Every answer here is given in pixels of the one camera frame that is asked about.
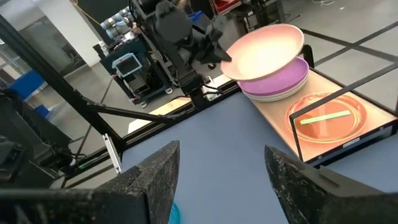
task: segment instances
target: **cable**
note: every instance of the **cable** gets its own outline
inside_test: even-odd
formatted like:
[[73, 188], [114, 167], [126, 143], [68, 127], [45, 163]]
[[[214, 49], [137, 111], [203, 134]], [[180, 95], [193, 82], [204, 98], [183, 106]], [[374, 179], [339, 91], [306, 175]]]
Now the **cable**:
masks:
[[95, 22], [96, 24], [98, 24], [99, 26], [101, 25], [98, 21], [96, 21], [94, 18], [92, 18], [87, 12], [85, 12], [78, 4], [79, 4], [79, 0], [70, 0], [70, 2], [76, 7], [78, 8], [82, 13], [84, 13], [84, 15], [86, 15], [89, 19], [91, 19], [93, 22]]
[[320, 1], [312, 0], [312, 3], [321, 4], [321, 6], [329, 6], [335, 3], [335, 0], [320, 0]]

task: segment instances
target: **blue table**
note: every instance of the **blue table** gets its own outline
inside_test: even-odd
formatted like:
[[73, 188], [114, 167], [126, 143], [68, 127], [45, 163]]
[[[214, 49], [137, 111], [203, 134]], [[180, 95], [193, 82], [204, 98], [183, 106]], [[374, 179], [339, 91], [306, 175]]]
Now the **blue table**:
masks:
[[[127, 150], [123, 170], [176, 139], [181, 157], [175, 202], [183, 224], [287, 223], [269, 182], [264, 146], [293, 154], [242, 93]], [[392, 192], [398, 191], [396, 159], [398, 135], [328, 168]]]

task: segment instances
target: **stack of plates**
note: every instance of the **stack of plates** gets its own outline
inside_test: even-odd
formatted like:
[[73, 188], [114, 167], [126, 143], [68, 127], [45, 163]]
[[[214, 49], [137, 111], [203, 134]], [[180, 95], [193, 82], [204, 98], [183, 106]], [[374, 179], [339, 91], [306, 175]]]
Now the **stack of plates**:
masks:
[[304, 43], [300, 29], [278, 24], [255, 30], [235, 42], [222, 62], [224, 75], [237, 80], [252, 100], [272, 102], [298, 92], [308, 79], [308, 63], [298, 58]]

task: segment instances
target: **black metal bar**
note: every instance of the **black metal bar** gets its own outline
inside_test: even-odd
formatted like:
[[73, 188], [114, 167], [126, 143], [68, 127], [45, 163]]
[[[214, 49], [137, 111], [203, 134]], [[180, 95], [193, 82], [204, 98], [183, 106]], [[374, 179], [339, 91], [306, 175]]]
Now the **black metal bar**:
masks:
[[331, 60], [331, 59], [333, 59], [333, 58], [335, 58], [335, 57], [337, 57], [337, 56], [339, 56], [339, 55], [341, 55], [341, 54], [343, 54], [343, 53], [345, 53], [345, 52], [347, 52], [349, 50], [351, 50], [352, 48], [354, 48], [354, 46], [359, 46], [359, 45], [361, 45], [361, 44], [363, 44], [363, 43], [365, 43], [365, 42], [367, 42], [367, 41], [369, 41], [369, 40], [371, 40], [371, 39], [373, 39], [375, 37], [378, 37], [381, 34], [383, 34], [383, 33], [387, 32], [387, 31], [395, 28], [396, 26], [398, 26], [398, 22], [395, 22], [395, 23], [390, 24], [390, 25], [388, 25], [388, 26], [386, 26], [386, 27], [384, 27], [382, 29], [379, 29], [378, 31], [376, 31], [376, 32], [374, 32], [374, 33], [372, 33], [372, 34], [360, 39], [359, 41], [357, 41], [355, 43], [353, 43], [353, 46], [345, 47], [345, 48], [343, 48], [341, 50], [336, 51], [335, 53], [332, 53], [331, 55], [328, 55], [328, 56], [326, 56], [324, 58], [321, 58], [320, 60], [315, 62], [315, 66], [319, 66], [319, 65], [321, 65], [321, 64], [323, 64], [323, 63], [325, 63], [325, 62], [327, 62], [327, 61], [329, 61], [329, 60]]
[[358, 50], [358, 51], [363, 52], [363, 53], [366, 53], [366, 54], [369, 54], [369, 55], [373, 55], [373, 56], [378, 57], [378, 58], [382, 58], [382, 59], [387, 60], [389, 62], [398, 62], [398, 57], [397, 56], [391, 55], [391, 54], [387, 54], [387, 53], [381, 52], [379, 50], [370, 49], [370, 48], [363, 47], [363, 46], [360, 46], [360, 45], [359, 46], [355, 46], [354, 45], [353, 49]]
[[[366, 138], [366, 137], [368, 137], [368, 136], [370, 136], [370, 135], [372, 135], [372, 134], [375, 134], [375, 133], [379, 132], [381, 128], [382, 128], [382, 129], [386, 129], [386, 128], [388, 128], [388, 127], [391, 127], [392, 125], [394, 125], [394, 122], [395, 122], [395, 121], [390, 121], [390, 122], [388, 122], [387, 124], [382, 125], [381, 127], [377, 127], [377, 128], [375, 128], [375, 129], [373, 129], [373, 130], [370, 130], [370, 131], [368, 131], [367, 133], [361, 135], [359, 138], [360, 138], [360, 139], [364, 139], [364, 138]], [[328, 165], [328, 164], [331, 164], [332, 162], [335, 162], [335, 161], [337, 161], [337, 160], [339, 160], [339, 159], [342, 159], [342, 158], [344, 158], [345, 156], [348, 156], [348, 155], [350, 155], [350, 154], [352, 154], [352, 153], [354, 153], [354, 152], [358, 152], [359, 150], [364, 149], [365, 147], [368, 147], [368, 146], [370, 146], [370, 145], [372, 145], [372, 144], [374, 144], [374, 143], [377, 143], [377, 142], [379, 142], [379, 141], [381, 141], [381, 140], [383, 140], [383, 139], [386, 139], [386, 138], [388, 138], [388, 137], [390, 137], [390, 136], [391, 136], [391, 135], [388, 135], [388, 136], [383, 136], [383, 135], [382, 135], [382, 136], [378, 136], [378, 137], [376, 137], [376, 138], [374, 138], [374, 139], [370, 139], [370, 140], [368, 140], [368, 141], [366, 141], [366, 142], [363, 142], [362, 144], [360, 144], [360, 145], [358, 145], [358, 146], [353, 147], [352, 149], [350, 149], [350, 150], [348, 150], [348, 151], [346, 151], [346, 152], [342, 152], [341, 154], [339, 154], [339, 155], [337, 155], [337, 156], [333, 156], [332, 158], [323, 161], [323, 162], [321, 163], [321, 165], [322, 165], [322, 166], [326, 166], [326, 165]], [[340, 150], [340, 149], [342, 149], [342, 148], [343, 148], [343, 146], [340, 145], [340, 146], [338, 146], [338, 147], [335, 147], [334, 149], [331, 149], [331, 150], [329, 150], [329, 151], [327, 151], [327, 152], [321, 154], [320, 156], [321, 156], [321, 157], [328, 156], [328, 155], [330, 155], [330, 154], [332, 154], [332, 153], [334, 153], [334, 152], [336, 152], [336, 151], [338, 151], [338, 150]], [[307, 164], [311, 164], [311, 163], [313, 163], [313, 162], [316, 162], [317, 160], [319, 160], [319, 158], [316, 157], [316, 158], [313, 158], [313, 159], [308, 160], [306, 163], [307, 163]]]
[[[226, 99], [227, 97], [241, 91], [240, 87], [235, 81], [229, 81], [228, 83], [225, 83], [224, 85], [220, 86], [220, 90], [223, 92], [221, 96], [219, 96], [217, 99], [211, 101], [209, 104], [207, 104], [203, 109], [206, 109], [210, 106], [213, 106], [222, 100]], [[191, 103], [186, 104], [174, 111], [172, 111], [169, 114], [180, 114], [183, 113], [183, 111], [186, 111], [186, 116], [183, 116], [181, 119], [179, 119], [175, 123], [150, 123], [145, 125], [144, 127], [124, 136], [124, 140], [126, 140], [126, 147], [123, 149], [123, 151], [136, 146], [137, 144], [145, 141], [146, 139], [149, 139], [156, 134], [165, 131], [168, 128], [171, 128], [172, 126], [178, 124], [179, 122], [199, 113], [201, 110], [196, 110]], [[86, 158], [78, 161], [79, 166], [82, 167], [81, 169], [77, 169], [73, 175], [68, 175], [66, 176], [67, 179], [72, 179], [76, 177], [77, 175], [86, 172], [87, 170], [97, 166], [98, 164], [101, 164], [102, 162], [105, 162], [109, 159], [109, 154], [108, 151], [105, 147], [101, 148], [100, 150], [88, 155]]]
[[308, 63], [310, 68], [315, 68], [315, 62], [313, 61], [312, 47], [309, 46], [308, 44], [305, 44], [303, 46], [303, 49], [301, 50], [301, 53], [303, 54], [304, 60]]
[[323, 34], [320, 34], [320, 33], [314, 32], [314, 31], [310, 31], [310, 30], [307, 30], [307, 29], [300, 28], [300, 30], [304, 34], [308, 34], [308, 35], [311, 35], [313, 37], [318, 37], [319, 39], [326, 40], [326, 41], [329, 41], [329, 42], [332, 42], [332, 43], [335, 43], [335, 44], [338, 44], [338, 45], [343, 45], [345, 47], [349, 47], [349, 46], [353, 45], [352, 43], [347, 42], [345, 40], [340, 40], [340, 39], [337, 39], [337, 38], [334, 38], [334, 37], [329, 37], [327, 35], [323, 35]]
[[354, 45], [361, 45], [361, 44], [363, 44], [363, 43], [365, 43], [365, 42], [367, 42], [367, 41], [369, 41], [369, 40], [371, 40], [371, 39], [373, 39], [375, 37], [380, 36], [381, 34], [387, 32], [389, 30], [392, 30], [393, 28], [395, 28], [397, 26], [398, 26], [398, 22], [394, 22], [394, 23], [392, 23], [392, 24], [390, 24], [390, 25], [388, 25], [386, 27], [383, 27], [382, 29], [379, 29], [378, 31], [376, 31], [376, 32], [374, 32], [374, 33], [372, 33], [372, 34], [360, 39], [359, 41], [356, 41], [354, 43]]
[[0, 15], [0, 39], [39, 73], [99, 133], [107, 133], [114, 141], [116, 147], [125, 146], [122, 137], [98, 113], [87, 108], [86, 102], [81, 99], [77, 92], [73, 91], [73, 87], [19, 35], [18, 31], [2, 15]]
[[[317, 73], [318, 75], [322, 76], [323, 78], [326, 78], [327, 80], [337, 84], [338, 86], [340, 86], [342, 88], [346, 87], [346, 85], [344, 85], [341, 82], [335, 80], [334, 78], [324, 74], [323, 72], [320, 72], [320, 71], [318, 71], [316, 69], [312, 69], [312, 68], [311, 68], [311, 70], [314, 71], [315, 73]], [[395, 113], [394, 110], [386, 107], [385, 105], [382, 105], [381, 103], [379, 103], [376, 100], [374, 100], [374, 99], [372, 99], [372, 98], [370, 98], [370, 97], [358, 92], [357, 90], [351, 90], [350, 92], [354, 93], [355, 95], [359, 96], [360, 98], [372, 103], [374, 106], [377, 106], [378, 108], [380, 108], [380, 109], [382, 109], [382, 110], [384, 110], [384, 111], [386, 111], [386, 112], [388, 112], [390, 114], [394, 114]]]
[[169, 118], [167, 115], [153, 115], [137, 111], [125, 110], [121, 108], [113, 108], [110, 106], [88, 105], [88, 107], [95, 112], [106, 113], [116, 116], [123, 116], [127, 118], [143, 119], [146, 121], [165, 122], [165, 123], [176, 122], [176, 119]]
[[[319, 34], [319, 33], [314, 32], [314, 31], [310, 31], [310, 30], [306, 30], [306, 29], [301, 29], [301, 30], [302, 30], [302, 32], [304, 34], [308, 34], [308, 35], [317, 37], [319, 39], [323, 39], [323, 40], [326, 40], [326, 41], [329, 41], [329, 42], [332, 42], [332, 43], [335, 43], [335, 44], [339, 44], [339, 45], [345, 46], [346, 48], [340, 50], [340, 54], [342, 54], [342, 53], [344, 53], [344, 52], [346, 52], [346, 51], [348, 51], [350, 49], [355, 49], [355, 50], [358, 50], [360, 52], [363, 52], [363, 53], [366, 53], [366, 54], [369, 54], [369, 55], [372, 55], [372, 56], [375, 56], [375, 57], [378, 57], [378, 58], [382, 58], [384, 60], [388, 60], [390, 62], [398, 62], [398, 57], [396, 57], [395, 55], [391, 55], [391, 54], [387, 54], [385, 52], [381, 52], [379, 50], [374, 50], [374, 49], [370, 49], [370, 48], [367, 48], [367, 47], [363, 47], [363, 46], [360, 46], [360, 45], [358, 45], [356, 43], [350, 43], [350, 42], [347, 42], [345, 40], [340, 40], [340, 39], [337, 39], [337, 38], [334, 38], [334, 37], [329, 37], [327, 35]], [[333, 54], [333, 56], [337, 57], [340, 54], [335, 53], [335, 54]]]
[[341, 95], [343, 95], [343, 94], [345, 94], [345, 93], [347, 93], [347, 92], [349, 92], [349, 91], [351, 91], [351, 90], [353, 90], [353, 89], [355, 89], [355, 88], [357, 88], [357, 87], [359, 87], [359, 86], [361, 86], [361, 85], [363, 85], [365, 83], [368, 83], [368, 82], [374, 80], [375, 78], [379, 78], [380, 76], [382, 76], [382, 75], [384, 75], [384, 74], [386, 74], [388, 72], [393, 71], [396, 68], [398, 68], [398, 63], [394, 63], [392, 65], [389, 65], [386, 68], [383, 68], [382, 70], [379, 70], [379, 71], [377, 71], [377, 72], [375, 72], [375, 73], [373, 73], [371, 75], [368, 75], [368, 76], [366, 76], [366, 77], [364, 77], [364, 78], [362, 78], [362, 79], [360, 79], [360, 80], [358, 80], [358, 81], [356, 81], [356, 82], [354, 82], [354, 83], [352, 83], [352, 84], [350, 84], [350, 85], [348, 85], [346, 87], [343, 87], [342, 89], [340, 89], [340, 90], [338, 90], [338, 91], [336, 91], [336, 92], [334, 92], [334, 93], [332, 93], [332, 94], [330, 94], [330, 95], [328, 95], [328, 96], [326, 96], [326, 97], [324, 97], [324, 98], [322, 98], [322, 99], [320, 99], [320, 100], [318, 100], [318, 101], [316, 101], [316, 102], [304, 107], [303, 109], [292, 113], [290, 115], [290, 117], [292, 117], [293, 119], [296, 119], [299, 116], [301, 116], [301, 115], [303, 115], [305, 113], [308, 113], [309, 111], [314, 110], [315, 108], [317, 108], [317, 107], [319, 107], [319, 106], [321, 106], [321, 105], [323, 105], [323, 104], [325, 104], [325, 103], [327, 103], [327, 102], [329, 102], [331, 100], [334, 100], [335, 98], [337, 98], [337, 97], [339, 97], [339, 96], [341, 96]]
[[317, 62], [315, 62], [315, 66], [319, 66], [319, 65], [321, 65], [321, 64], [323, 64], [325, 62], [328, 62], [331, 59], [333, 59], [333, 58], [335, 58], [337, 56], [340, 56], [340, 55], [344, 54], [345, 52], [347, 52], [349, 50], [351, 50], [351, 47], [345, 47], [345, 48], [343, 48], [341, 50], [336, 51], [335, 53], [332, 53], [331, 55], [323, 57], [320, 60], [317, 60]]
[[338, 90], [338, 91], [336, 91], [336, 92], [334, 92], [334, 93], [332, 93], [332, 94], [330, 94], [330, 95], [328, 95], [328, 96], [326, 96], [326, 97], [324, 97], [324, 98], [322, 98], [322, 99], [320, 99], [320, 100], [318, 100], [318, 101], [316, 101], [316, 102], [304, 107], [303, 109], [301, 109], [301, 110], [299, 110], [297, 112], [292, 113], [289, 116], [289, 121], [290, 121], [290, 125], [292, 127], [292, 130], [293, 130], [293, 137], [294, 137], [294, 141], [295, 141], [295, 144], [296, 144], [296, 147], [297, 147], [297, 150], [298, 150], [298, 154], [300, 156], [300, 160], [303, 161], [303, 158], [302, 158], [302, 155], [301, 155], [302, 152], [301, 152], [301, 148], [300, 148], [299, 137], [297, 136], [296, 127], [295, 127], [295, 123], [294, 123], [294, 120], [296, 118], [298, 118], [299, 116], [301, 116], [301, 115], [303, 115], [305, 113], [308, 113], [311, 110], [314, 110], [315, 108], [318, 108], [321, 105], [324, 105], [325, 103], [327, 103], [327, 102], [329, 102], [331, 100], [334, 100], [335, 98], [337, 98], [337, 97], [339, 97], [341, 95], [344, 95], [345, 93], [347, 93], [347, 92], [349, 92], [349, 91], [351, 91], [351, 90], [353, 90], [353, 89], [355, 89], [355, 88], [357, 88], [357, 87], [359, 87], [359, 86], [361, 86], [361, 85], [363, 85], [365, 83], [368, 83], [368, 82], [370, 82], [370, 81], [372, 81], [372, 80], [374, 80], [376, 78], [379, 78], [380, 76], [382, 76], [382, 75], [384, 75], [384, 74], [386, 74], [386, 73], [388, 73], [388, 72], [390, 72], [390, 71], [392, 71], [392, 70], [394, 70], [396, 68], [398, 68], [398, 63], [392, 64], [392, 65], [390, 65], [390, 66], [388, 66], [386, 68], [383, 68], [382, 70], [379, 70], [379, 71], [377, 71], [377, 72], [375, 72], [375, 73], [373, 73], [371, 75], [368, 75], [368, 76], [362, 78], [361, 80], [358, 80], [358, 81], [356, 81], [356, 82], [354, 82], [354, 83], [352, 83], [352, 84], [350, 84], [348, 86], [344, 86], [342, 89], [340, 89], [340, 90]]
[[[111, 85], [112, 85], [112, 80], [109, 81], [108, 86], [106, 87], [106, 90], [105, 90], [105, 92], [104, 92], [104, 95], [102, 96], [102, 99], [101, 99], [100, 103], [103, 103], [103, 102], [104, 102], [104, 100], [105, 100], [105, 98], [106, 98], [106, 95], [108, 94], [108, 91], [109, 91], [109, 89], [111, 88]], [[80, 153], [81, 153], [81, 150], [83, 150], [83, 146], [84, 146], [85, 143], [86, 143], [88, 134], [90, 133], [91, 129], [92, 129], [92, 125], [90, 125], [90, 126], [87, 128], [87, 131], [86, 131], [85, 135], [83, 136], [83, 140], [81, 141], [80, 146], [79, 146], [79, 148], [78, 148], [76, 154], [80, 154]]]

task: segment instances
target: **floor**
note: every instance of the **floor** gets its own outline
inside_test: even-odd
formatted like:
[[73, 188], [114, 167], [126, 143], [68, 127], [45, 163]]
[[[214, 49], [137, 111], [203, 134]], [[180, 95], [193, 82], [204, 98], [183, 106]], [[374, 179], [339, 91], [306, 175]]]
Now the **floor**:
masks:
[[[313, 47], [316, 69], [346, 85], [398, 62], [398, 1], [396, 0], [335, 0], [324, 5], [311, 0], [285, 0], [285, 12], [290, 23], [304, 29], [305, 43]], [[229, 23], [221, 44], [228, 48], [237, 38], [233, 23]], [[197, 65], [202, 73], [212, 77], [221, 75], [219, 68], [209, 71]], [[127, 96], [112, 82], [101, 65], [82, 68], [66, 77], [67, 81], [87, 98], [108, 106], [134, 111], [150, 112], [173, 97], [181, 95], [175, 90], [149, 103], [145, 109], [128, 102]], [[398, 97], [398, 70], [393, 70], [357, 89], [359, 92], [395, 109]], [[85, 138], [70, 145], [72, 151], [90, 154], [104, 146], [100, 134], [51, 88], [31, 99], [33, 104], [47, 107], [61, 105], [59, 113], [52, 118], [72, 139]], [[127, 134], [131, 118], [102, 114], [102, 117], [118, 132]], [[110, 161], [67, 182], [67, 186], [110, 165]], [[94, 188], [115, 177], [111, 169], [76, 187]]]

